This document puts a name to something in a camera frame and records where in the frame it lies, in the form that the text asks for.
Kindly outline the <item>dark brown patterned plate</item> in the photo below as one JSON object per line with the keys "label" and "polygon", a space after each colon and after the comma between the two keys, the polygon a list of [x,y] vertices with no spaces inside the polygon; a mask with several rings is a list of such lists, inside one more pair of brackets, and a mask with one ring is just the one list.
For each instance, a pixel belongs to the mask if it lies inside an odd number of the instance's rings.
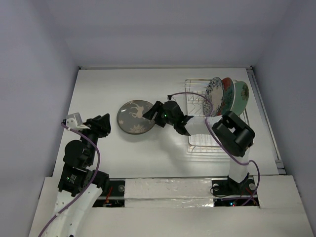
{"label": "dark brown patterned plate", "polygon": [[125,133],[139,135],[150,131],[155,123],[143,117],[153,104],[144,100],[132,100],[121,106],[117,113],[119,128]]}

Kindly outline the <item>blue white floral plate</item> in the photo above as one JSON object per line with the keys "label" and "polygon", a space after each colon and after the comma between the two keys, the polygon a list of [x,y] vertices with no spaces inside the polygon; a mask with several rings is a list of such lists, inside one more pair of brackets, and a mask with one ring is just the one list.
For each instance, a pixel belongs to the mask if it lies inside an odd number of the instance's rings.
{"label": "blue white floral plate", "polygon": [[222,105],[224,95],[223,82],[219,77],[213,78],[206,87],[203,101],[203,113],[206,116],[215,117]]}

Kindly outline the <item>red and teal plate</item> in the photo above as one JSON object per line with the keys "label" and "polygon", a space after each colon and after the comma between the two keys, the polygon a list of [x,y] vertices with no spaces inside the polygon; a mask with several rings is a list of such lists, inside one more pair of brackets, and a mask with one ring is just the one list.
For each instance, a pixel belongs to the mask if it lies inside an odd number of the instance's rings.
{"label": "red and teal plate", "polygon": [[229,111],[233,106],[234,97],[235,97],[235,85],[231,78],[224,78],[222,82],[224,86],[224,95],[223,95],[221,114],[224,114],[227,111]]}

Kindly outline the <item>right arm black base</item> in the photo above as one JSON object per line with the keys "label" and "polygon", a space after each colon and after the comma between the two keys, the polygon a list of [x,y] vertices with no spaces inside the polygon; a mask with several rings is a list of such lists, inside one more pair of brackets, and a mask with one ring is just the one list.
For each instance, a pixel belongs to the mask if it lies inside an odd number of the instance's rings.
{"label": "right arm black base", "polygon": [[253,180],[247,181],[242,187],[230,186],[227,180],[212,180],[210,192],[219,198],[230,196],[250,195],[255,190],[256,185]]}

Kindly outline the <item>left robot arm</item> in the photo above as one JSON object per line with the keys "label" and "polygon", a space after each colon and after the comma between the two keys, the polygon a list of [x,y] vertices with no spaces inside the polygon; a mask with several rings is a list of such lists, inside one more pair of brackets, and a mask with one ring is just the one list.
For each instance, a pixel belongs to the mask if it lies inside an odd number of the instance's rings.
{"label": "left robot arm", "polygon": [[66,116],[61,126],[79,139],[65,146],[53,216],[41,230],[41,237],[77,237],[93,204],[110,186],[109,175],[99,170],[97,147],[98,140],[111,132],[110,115],[83,122],[80,114],[74,113]]}

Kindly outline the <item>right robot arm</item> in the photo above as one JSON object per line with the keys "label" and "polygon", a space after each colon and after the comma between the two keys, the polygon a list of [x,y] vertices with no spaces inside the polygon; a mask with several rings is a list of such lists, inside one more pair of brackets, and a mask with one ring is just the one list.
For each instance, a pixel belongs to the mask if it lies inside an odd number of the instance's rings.
{"label": "right robot arm", "polygon": [[175,101],[156,101],[153,107],[143,114],[143,118],[154,121],[160,127],[169,124],[181,135],[211,135],[231,158],[227,177],[228,190],[238,194],[245,188],[249,177],[249,151],[255,132],[234,112],[228,111],[217,117],[189,116],[182,112]]}

